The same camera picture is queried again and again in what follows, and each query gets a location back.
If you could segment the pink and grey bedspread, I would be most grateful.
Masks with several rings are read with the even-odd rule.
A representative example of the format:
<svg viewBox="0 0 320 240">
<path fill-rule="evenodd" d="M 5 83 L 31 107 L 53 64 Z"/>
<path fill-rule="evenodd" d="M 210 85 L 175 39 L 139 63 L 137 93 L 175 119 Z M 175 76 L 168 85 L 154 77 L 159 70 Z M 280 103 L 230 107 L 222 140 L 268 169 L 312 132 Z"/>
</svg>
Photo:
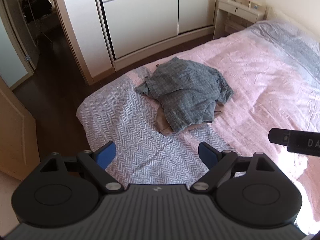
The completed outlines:
<svg viewBox="0 0 320 240">
<path fill-rule="evenodd" d="M 319 131 L 319 38 L 296 24 L 261 21 L 131 70 L 76 115 L 92 150 L 115 143 L 107 172 L 123 185 L 191 185 L 207 172 L 202 141 L 263 152 L 302 194 L 298 227 L 319 231 L 319 158 L 268 140 L 272 128 Z"/>
</svg>

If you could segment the cream dressing table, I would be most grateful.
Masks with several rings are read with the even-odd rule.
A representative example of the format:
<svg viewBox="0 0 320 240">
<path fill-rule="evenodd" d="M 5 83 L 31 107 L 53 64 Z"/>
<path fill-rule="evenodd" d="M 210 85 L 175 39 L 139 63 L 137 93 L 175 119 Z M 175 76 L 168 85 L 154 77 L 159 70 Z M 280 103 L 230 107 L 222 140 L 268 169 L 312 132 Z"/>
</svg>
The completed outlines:
<svg viewBox="0 0 320 240">
<path fill-rule="evenodd" d="M 244 30 L 263 20 L 266 7 L 263 0 L 217 0 L 213 38 Z"/>
</svg>

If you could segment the brown garment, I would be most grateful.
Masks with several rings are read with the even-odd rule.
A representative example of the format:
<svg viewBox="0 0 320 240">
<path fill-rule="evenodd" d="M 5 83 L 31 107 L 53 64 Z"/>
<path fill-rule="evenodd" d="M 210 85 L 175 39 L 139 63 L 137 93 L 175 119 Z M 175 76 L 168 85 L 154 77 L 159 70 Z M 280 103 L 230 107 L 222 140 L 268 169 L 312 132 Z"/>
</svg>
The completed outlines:
<svg viewBox="0 0 320 240">
<path fill-rule="evenodd" d="M 222 104 L 220 102 L 216 102 L 215 111 L 214 111 L 214 118 L 217 118 L 218 116 L 220 116 L 223 113 L 223 109 L 224 109 L 224 104 Z M 187 131 L 199 128 L 202 125 L 204 125 L 204 123 L 189 125 L 182 132 L 187 132 Z M 172 130 L 171 126 L 169 125 L 169 123 L 164 115 L 163 108 L 161 106 L 159 106 L 157 109 L 156 127 L 157 127 L 157 130 L 159 131 L 159 133 L 161 133 L 164 136 L 169 136 L 169 135 L 175 133 Z"/>
</svg>

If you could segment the white sliding wardrobe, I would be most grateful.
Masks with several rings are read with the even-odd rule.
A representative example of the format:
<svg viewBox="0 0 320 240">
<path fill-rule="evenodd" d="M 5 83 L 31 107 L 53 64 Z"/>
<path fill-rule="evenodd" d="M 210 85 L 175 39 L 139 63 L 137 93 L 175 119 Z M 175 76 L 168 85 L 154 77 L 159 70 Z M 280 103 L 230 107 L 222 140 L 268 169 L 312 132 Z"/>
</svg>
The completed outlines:
<svg viewBox="0 0 320 240">
<path fill-rule="evenodd" d="M 55 0 L 88 84 L 213 33 L 218 0 Z"/>
</svg>

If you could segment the wooden door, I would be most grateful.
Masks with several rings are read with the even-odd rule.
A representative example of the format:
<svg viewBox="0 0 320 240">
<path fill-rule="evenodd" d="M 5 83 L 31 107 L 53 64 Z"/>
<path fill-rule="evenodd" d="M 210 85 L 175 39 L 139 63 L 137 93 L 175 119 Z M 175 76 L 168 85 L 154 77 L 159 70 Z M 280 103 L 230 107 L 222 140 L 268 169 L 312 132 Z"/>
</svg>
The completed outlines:
<svg viewBox="0 0 320 240">
<path fill-rule="evenodd" d="M 40 163 L 36 122 L 1 80 L 1 171 L 24 180 Z"/>
</svg>

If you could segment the grey plaid shirt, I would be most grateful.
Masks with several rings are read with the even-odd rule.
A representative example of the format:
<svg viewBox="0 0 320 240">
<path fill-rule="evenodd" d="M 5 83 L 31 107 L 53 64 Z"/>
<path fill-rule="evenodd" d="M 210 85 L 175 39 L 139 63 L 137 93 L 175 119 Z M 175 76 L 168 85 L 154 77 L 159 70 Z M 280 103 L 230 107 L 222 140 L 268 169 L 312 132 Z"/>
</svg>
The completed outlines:
<svg viewBox="0 0 320 240">
<path fill-rule="evenodd" d="M 225 104 L 234 94 L 217 69 L 178 57 L 157 66 L 136 92 L 159 102 L 175 133 L 213 122 L 216 102 Z"/>
</svg>

